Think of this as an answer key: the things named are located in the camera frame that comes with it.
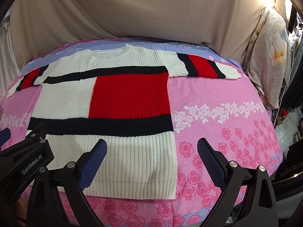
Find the beige fabric headboard cover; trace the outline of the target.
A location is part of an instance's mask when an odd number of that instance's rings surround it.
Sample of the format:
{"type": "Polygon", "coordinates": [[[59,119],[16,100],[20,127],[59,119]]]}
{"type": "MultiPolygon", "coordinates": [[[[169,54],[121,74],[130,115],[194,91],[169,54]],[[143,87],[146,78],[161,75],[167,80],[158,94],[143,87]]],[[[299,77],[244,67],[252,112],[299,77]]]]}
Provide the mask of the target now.
{"type": "Polygon", "coordinates": [[[274,0],[16,0],[15,59],[23,67],[67,43],[143,36],[204,44],[243,61],[263,8],[274,0]]]}

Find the white curtain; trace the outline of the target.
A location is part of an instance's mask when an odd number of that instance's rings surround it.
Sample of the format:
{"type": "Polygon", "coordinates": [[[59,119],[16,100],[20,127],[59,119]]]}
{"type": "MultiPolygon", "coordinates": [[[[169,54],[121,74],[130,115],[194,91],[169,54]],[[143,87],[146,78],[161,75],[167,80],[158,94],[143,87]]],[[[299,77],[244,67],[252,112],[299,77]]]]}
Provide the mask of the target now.
{"type": "Polygon", "coordinates": [[[13,83],[20,69],[17,65],[12,48],[10,16],[4,18],[1,23],[0,37],[0,81],[1,99],[4,97],[8,87],[13,83]]]}

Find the pink floral bed sheet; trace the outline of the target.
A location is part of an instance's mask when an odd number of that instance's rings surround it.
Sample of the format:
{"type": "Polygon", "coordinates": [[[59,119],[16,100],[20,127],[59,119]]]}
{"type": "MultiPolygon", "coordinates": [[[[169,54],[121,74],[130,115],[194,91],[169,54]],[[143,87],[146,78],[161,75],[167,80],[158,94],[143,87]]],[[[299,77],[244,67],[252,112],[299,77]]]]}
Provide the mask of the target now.
{"type": "MultiPolygon", "coordinates": [[[[240,166],[263,165],[269,175],[282,161],[282,152],[270,117],[248,77],[237,63],[211,53],[204,46],[181,43],[117,40],[83,41],[65,45],[44,58],[24,67],[13,84],[28,72],[48,65],[81,50],[107,50],[125,44],[199,55],[233,66],[242,78],[204,79],[177,77],[169,79],[173,125],[178,159],[176,198],[173,200],[130,200],[87,196],[86,199],[105,226],[199,226],[211,211],[221,193],[215,187],[197,153],[197,141],[205,137],[214,150],[240,166]]],[[[1,130],[11,130],[11,139],[3,149],[21,141],[37,102],[41,87],[17,92],[1,100],[1,130]]]]}

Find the floral cream pillow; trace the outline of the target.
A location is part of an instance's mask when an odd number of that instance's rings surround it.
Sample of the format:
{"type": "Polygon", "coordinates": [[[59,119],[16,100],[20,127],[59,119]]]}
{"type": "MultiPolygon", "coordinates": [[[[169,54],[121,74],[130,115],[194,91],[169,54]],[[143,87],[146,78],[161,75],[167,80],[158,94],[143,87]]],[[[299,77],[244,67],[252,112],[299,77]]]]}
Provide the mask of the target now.
{"type": "Polygon", "coordinates": [[[268,110],[279,107],[279,97],[289,81],[291,64],[286,23],[274,9],[266,8],[250,38],[242,66],[268,110]]]}

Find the white red black knit sweater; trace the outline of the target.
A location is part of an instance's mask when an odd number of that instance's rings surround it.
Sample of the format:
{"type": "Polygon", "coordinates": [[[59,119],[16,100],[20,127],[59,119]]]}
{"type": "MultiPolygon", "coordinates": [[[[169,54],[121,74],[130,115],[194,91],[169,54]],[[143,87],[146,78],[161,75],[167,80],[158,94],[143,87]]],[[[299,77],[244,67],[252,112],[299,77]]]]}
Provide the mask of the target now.
{"type": "Polygon", "coordinates": [[[106,141],[89,195],[174,199],[177,156],[167,82],[184,76],[240,78],[237,69],[200,56],[125,45],[79,51],[37,68],[8,96],[40,87],[28,130],[46,125],[53,169],[106,141]]]}

